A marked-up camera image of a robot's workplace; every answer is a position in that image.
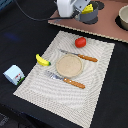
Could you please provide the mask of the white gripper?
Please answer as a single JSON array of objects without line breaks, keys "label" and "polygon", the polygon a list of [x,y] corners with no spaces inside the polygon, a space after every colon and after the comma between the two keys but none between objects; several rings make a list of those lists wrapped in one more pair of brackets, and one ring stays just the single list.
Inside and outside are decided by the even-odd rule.
[{"label": "white gripper", "polygon": [[77,13],[75,3],[77,0],[57,0],[58,13],[61,17],[71,17]]}]

